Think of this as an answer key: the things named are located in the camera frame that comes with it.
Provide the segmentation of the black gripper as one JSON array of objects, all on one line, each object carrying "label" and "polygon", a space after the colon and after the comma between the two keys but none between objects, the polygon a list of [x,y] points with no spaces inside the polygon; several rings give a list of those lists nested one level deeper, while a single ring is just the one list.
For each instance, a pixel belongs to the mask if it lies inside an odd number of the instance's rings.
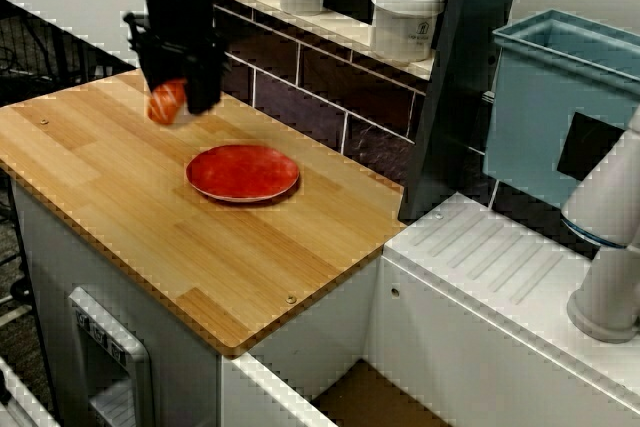
[{"label": "black gripper", "polygon": [[149,89],[186,78],[188,112],[204,114],[220,101],[226,62],[213,0],[145,1],[145,14],[129,12],[124,20]]}]

